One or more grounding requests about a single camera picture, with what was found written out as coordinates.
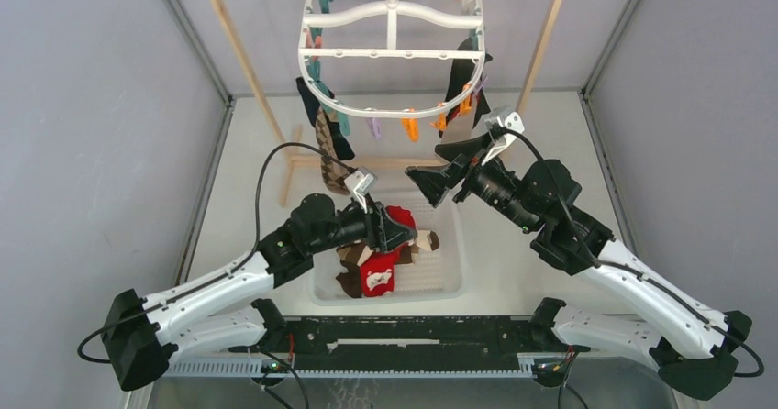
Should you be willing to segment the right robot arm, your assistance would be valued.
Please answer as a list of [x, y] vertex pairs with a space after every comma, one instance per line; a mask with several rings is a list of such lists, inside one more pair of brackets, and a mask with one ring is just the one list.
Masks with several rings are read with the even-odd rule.
[[412, 166], [406, 176], [431, 205], [447, 194], [475, 196], [522, 232], [553, 269], [612, 293], [636, 313], [634, 321], [587, 313], [545, 298], [530, 325], [534, 345], [606, 351], [655, 371], [672, 389], [708, 401], [739, 376], [735, 352], [747, 348], [752, 322], [740, 311], [708, 307], [643, 263], [614, 232], [575, 206], [581, 191], [559, 161], [537, 156], [523, 176], [496, 156], [517, 132], [439, 145], [440, 166]]

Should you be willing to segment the brown white wavy sock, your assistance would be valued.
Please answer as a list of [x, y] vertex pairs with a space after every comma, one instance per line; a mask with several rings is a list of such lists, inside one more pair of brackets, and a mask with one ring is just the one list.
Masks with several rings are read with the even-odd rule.
[[337, 254], [341, 261], [357, 267], [364, 264], [373, 253], [374, 250], [362, 241], [337, 248]]

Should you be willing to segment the argyle brown sock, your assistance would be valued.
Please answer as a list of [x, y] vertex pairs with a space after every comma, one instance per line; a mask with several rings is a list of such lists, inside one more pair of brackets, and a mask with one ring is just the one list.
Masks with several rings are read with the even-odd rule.
[[322, 157], [320, 160], [320, 171], [321, 171], [321, 176], [322, 176], [323, 183], [325, 184], [325, 187], [332, 193], [339, 194], [339, 195], [348, 195], [349, 191], [344, 184], [344, 178], [348, 176], [350, 173], [346, 168], [340, 166], [334, 161], [334, 159], [337, 158], [334, 155], [329, 154], [331, 152], [330, 147], [325, 147], [324, 149], [322, 149], [319, 147], [318, 142], [317, 145], [320, 150], [322, 150], [327, 156], [331, 157], [331, 160], [328, 159], [327, 157]]

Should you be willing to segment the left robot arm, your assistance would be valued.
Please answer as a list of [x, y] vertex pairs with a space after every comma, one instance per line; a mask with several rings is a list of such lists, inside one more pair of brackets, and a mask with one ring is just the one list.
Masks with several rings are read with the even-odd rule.
[[352, 201], [338, 210], [329, 196], [310, 194], [254, 249], [224, 267], [169, 290], [140, 296], [129, 289], [114, 298], [101, 341], [120, 389], [145, 387], [199, 354], [280, 348], [287, 328], [264, 293], [311, 270], [318, 253], [358, 241], [389, 253], [416, 237], [414, 227], [392, 218], [381, 203]]

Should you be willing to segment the brown cream striped sock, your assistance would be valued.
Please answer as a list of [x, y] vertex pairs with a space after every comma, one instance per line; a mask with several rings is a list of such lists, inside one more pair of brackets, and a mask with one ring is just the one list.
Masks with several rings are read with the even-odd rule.
[[411, 265], [419, 260], [425, 253], [435, 252], [440, 247], [439, 237], [433, 230], [421, 229], [417, 231], [417, 237], [409, 241], [400, 249], [396, 265]]

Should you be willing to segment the red sock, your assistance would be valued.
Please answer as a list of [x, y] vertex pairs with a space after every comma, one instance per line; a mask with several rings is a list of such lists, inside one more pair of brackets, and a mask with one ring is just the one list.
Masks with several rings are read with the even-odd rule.
[[[401, 206], [388, 205], [386, 207], [386, 211], [395, 222], [403, 224], [414, 230], [417, 229], [416, 221], [409, 210], [406, 210]], [[412, 244], [415, 239], [416, 238], [410, 238], [409, 240], [407, 240], [404, 244], [402, 244], [400, 247], [395, 249], [393, 251], [393, 254], [399, 254], [402, 249]]]
[[395, 254], [374, 253], [360, 266], [361, 290], [365, 297], [379, 297], [395, 290]]

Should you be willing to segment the black sock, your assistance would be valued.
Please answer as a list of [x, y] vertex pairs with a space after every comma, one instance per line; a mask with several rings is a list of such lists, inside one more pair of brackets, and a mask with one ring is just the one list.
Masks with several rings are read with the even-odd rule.
[[[473, 44], [475, 42], [477, 42], [475, 38], [468, 37], [459, 45], [457, 50], [471, 51], [474, 47]], [[493, 56], [490, 53], [486, 52], [485, 62], [488, 63], [492, 60], [493, 60]], [[450, 68], [450, 78], [449, 78], [448, 90], [446, 93], [446, 99], [451, 99], [452, 97], [455, 97], [461, 93], [461, 91], [465, 88], [465, 85], [471, 80], [474, 68], [475, 68], [475, 63], [473, 62], [473, 60], [456, 59], [452, 62]], [[468, 105], [472, 107], [472, 94], [469, 98], [471, 99], [470, 101], [465, 99], [463, 103], [468, 103]], [[475, 114], [472, 118], [472, 129], [476, 129], [481, 121], [482, 116], [488, 114], [491, 111], [487, 98], [484, 95], [483, 88], [475, 96], [474, 100], [476, 103], [476, 107], [475, 107]], [[457, 105], [453, 107], [446, 115], [445, 118], [446, 125], [448, 125], [452, 119], [458, 117], [459, 113], [460, 113], [459, 106]], [[442, 138], [443, 134], [444, 134], [444, 130], [439, 129], [439, 138]]]

